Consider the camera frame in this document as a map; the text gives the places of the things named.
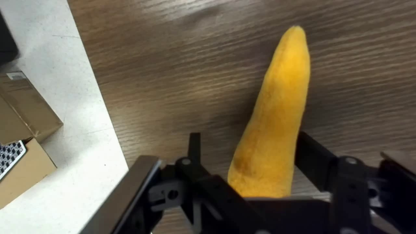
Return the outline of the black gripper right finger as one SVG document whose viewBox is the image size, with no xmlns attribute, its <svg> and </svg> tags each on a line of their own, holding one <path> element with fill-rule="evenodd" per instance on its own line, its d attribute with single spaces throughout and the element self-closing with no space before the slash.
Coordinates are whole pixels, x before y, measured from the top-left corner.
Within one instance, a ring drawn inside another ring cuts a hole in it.
<svg viewBox="0 0 416 234">
<path fill-rule="evenodd" d="M 303 234 L 372 234 L 367 166 L 350 156 L 336 156 L 302 131 L 297 166 L 331 200 L 302 200 L 296 228 Z"/>
</svg>

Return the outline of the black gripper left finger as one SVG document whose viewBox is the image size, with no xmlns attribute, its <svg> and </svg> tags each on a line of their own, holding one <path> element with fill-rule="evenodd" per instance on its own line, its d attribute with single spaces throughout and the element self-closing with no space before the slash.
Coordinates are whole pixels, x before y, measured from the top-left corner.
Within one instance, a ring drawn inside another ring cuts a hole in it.
<svg viewBox="0 0 416 234">
<path fill-rule="evenodd" d="M 195 234 L 255 234 L 260 216 L 220 176 L 211 174 L 201 163 L 202 135 L 192 133 L 188 155 L 176 163 L 185 183 L 182 209 Z"/>
</svg>

